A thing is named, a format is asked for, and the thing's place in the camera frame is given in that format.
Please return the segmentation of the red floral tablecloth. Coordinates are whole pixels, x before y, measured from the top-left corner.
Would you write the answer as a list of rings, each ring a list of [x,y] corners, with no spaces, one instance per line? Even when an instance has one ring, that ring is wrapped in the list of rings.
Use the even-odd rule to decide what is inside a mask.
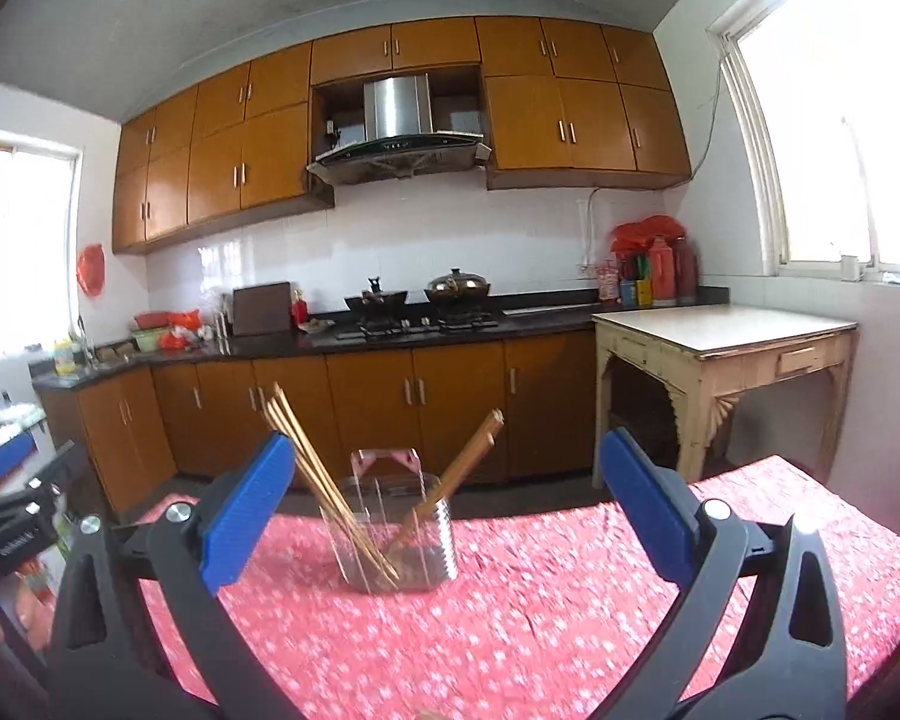
[[[749,520],[818,522],[847,684],[861,688],[900,642],[900,536],[779,457],[701,481],[696,494]],[[614,504],[460,520],[453,536],[453,580],[370,596],[344,583],[320,520],[278,515],[222,605],[308,717],[582,718],[676,595]]]

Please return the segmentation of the brown knife block box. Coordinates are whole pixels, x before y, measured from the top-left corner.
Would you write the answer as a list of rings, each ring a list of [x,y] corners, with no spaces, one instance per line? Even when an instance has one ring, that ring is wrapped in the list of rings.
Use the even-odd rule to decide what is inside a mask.
[[[232,332],[236,337],[258,337],[292,330],[289,281],[258,284],[232,293]]]

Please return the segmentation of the red wall decoration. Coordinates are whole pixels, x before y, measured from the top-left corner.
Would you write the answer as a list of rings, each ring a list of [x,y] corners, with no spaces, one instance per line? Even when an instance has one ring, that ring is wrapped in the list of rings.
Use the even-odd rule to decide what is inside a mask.
[[[103,245],[84,245],[77,252],[76,283],[86,298],[95,299],[103,293],[107,279],[107,257]]]

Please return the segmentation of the window with white frame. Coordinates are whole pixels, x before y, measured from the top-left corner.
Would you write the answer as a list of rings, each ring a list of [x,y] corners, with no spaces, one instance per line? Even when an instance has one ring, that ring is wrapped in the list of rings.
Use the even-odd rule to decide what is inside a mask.
[[[738,0],[717,32],[777,268],[900,284],[900,0]]]

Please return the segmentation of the brown upper kitchen cabinets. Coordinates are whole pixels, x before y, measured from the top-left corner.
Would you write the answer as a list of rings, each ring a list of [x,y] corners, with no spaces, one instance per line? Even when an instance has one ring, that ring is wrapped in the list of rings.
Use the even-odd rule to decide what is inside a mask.
[[[137,254],[325,210],[346,185],[470,169],[494,188],[685,181],[691,158],[653,36],[452,16],[227,68],[123,125],[112,245]]]

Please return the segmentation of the red plastic bag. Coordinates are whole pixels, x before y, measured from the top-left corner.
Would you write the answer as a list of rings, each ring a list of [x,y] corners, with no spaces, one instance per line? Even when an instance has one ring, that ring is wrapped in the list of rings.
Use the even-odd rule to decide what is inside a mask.
[[[667,244],[686,236],[686,228],[670,215],[647,216],[640,221],[618,224],[610,232],[610,250],[619,257],[645,254],[656,238]]]

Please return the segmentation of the dark lidded pot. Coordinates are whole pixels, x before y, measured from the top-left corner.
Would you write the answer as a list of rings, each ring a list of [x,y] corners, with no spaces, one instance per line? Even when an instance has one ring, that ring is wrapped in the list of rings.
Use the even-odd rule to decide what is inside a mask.
[[[484,307],[491,283],[478,273],[452,270],[434,278],[424,289],[430,304],[442,312],[476,312]]]

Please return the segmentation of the old cream wooden table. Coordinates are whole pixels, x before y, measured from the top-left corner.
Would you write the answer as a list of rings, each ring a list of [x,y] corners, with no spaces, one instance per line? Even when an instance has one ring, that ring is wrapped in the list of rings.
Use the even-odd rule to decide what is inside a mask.
[[[597,439],[610,430],[615,359],[667,390],[678,434],[676,471],[688,481],[702,478],[707,449],[744,394],[824,372],[831,400],[814,477],[824,483],[831,476],[859,343],[852,320],[735,304],[601,312],[592,320]]]

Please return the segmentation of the red bottle on counter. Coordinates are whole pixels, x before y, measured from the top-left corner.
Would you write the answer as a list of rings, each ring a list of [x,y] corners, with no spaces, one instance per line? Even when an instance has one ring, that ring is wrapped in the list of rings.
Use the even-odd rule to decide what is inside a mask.
[[[676,270],[673,249],[662,236],[656,236],[647,250],[652,282],[653,304],[671,307],[676,304]]]

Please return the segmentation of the steel range hood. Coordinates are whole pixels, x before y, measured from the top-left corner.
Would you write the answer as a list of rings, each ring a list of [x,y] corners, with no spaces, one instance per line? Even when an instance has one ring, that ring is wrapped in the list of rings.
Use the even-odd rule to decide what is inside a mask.
[[[482,169],[481,75],[469,65],[347,80],[312,93],[310,176],[333,187]]]

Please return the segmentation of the brown lower kitchen cabinets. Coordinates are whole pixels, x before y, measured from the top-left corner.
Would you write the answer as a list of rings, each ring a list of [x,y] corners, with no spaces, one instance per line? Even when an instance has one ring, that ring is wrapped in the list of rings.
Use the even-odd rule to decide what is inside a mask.
[[[598,405],[595,351],[589,317],[553,309],[512,317],[484,337],[237,338],[227,353],[43,374],[34,388],[53,440],[86,444],[98,494],[117,514],[174,476],[212,479],[247,460],[265,438],[260,400],[274,388],[286,392],[336,478],[349,475],[359,449],[413,449],[426,472],[445,472],[493,408],[507,424],[471,484],[586,472],[598,418],[629,427],[652,458],[674,465],[665,385],[632,362],[611,361],[610,401]]]

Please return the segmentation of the brown kitchen cabinets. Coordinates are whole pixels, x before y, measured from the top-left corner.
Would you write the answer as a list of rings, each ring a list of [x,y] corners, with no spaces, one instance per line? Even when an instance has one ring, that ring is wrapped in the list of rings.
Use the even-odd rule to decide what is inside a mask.
[[[611,361],[610,401],[598,405],[595,351],[589,317],[553,309],[512,317],[484,337],[237,338],[227,353],[43,374],[34,388],[53,440],[86,444],[98,494],[117,514],[174,476],[212,479],[247,460],[265,438],[260,400],[274,388],[286,392],[336,478],[349,475],[359,449],[413,449],[426,472],[445,472],[493,408],[507,424],[471,484],[586,472],[598,418],[629,427],[652,458],[674,465],[665,385],[632,362]]]
[[[691,158],[653,36],[452,16],[227,68],[123,125],[112,245],[137,254],[325,210],[346,185],[470,169],[494,188],[685,181]]]

